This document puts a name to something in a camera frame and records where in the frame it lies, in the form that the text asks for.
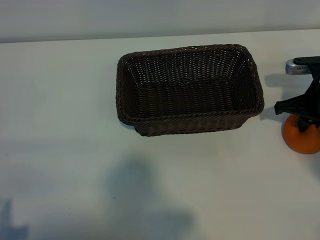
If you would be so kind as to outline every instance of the orange fruit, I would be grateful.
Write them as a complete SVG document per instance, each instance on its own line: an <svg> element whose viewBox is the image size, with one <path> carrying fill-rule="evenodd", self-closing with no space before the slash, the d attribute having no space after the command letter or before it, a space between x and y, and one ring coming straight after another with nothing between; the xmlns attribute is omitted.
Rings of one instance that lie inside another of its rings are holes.
<svg viewBox="0 0 320 240"><path fill-rule="evenodd" d="M320 128L312 124L305 132L298 128L298 115L290 115L284 123L283 136L286 144L301 154L320 152Z"/></svg>

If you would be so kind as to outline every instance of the brown wicker basket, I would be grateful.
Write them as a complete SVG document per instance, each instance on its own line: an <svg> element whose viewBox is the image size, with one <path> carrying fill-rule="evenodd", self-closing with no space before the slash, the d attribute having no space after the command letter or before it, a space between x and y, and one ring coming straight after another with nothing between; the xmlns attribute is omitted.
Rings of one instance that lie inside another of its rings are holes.
<svg viewBox="0 0 320 240"><path fill-rule="evenodd" d="M264 108L257 66L241 45L134 52L117 67L121 122L142 136L241 127Z"/></svg>

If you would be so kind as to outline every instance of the white wall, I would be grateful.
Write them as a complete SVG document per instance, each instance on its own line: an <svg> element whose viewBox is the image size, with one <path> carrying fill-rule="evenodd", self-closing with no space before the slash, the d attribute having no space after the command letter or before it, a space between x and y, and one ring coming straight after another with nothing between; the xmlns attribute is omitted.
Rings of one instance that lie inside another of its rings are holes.
<svg viewBox="0 0 320 240"><path fill-rule="evenodd" d="M0 42L320 28L319 0L1 0Z"/></svg>

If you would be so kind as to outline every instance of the table surface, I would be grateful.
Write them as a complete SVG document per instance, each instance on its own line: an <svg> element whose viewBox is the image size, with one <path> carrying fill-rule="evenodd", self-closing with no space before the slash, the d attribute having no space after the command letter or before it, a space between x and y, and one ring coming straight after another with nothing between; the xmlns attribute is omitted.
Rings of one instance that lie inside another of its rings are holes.
<svg viewBox="0 0 320 240"><path fill-rule="evenodd" d="M311 83L285 63L320 56L319 39L294 30L0 44L0 230L28 240L319 240L320 155L289 149L288 115L273 110ZM251 52L261 115L235 130L155 137L119 122L121 56L211 44Z"/></svg>

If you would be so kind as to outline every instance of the wicker basket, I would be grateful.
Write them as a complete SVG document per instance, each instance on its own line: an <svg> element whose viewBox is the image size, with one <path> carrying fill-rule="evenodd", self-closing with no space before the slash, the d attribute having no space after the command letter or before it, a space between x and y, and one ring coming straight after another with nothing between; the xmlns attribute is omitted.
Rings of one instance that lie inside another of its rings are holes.
<svg viewBox="0 0 320 240"><path fill-rule="evenodd" d="M257 66L241 45L134 52L117 67L121 122L142 136L241 127L264 108Z"/></svg>

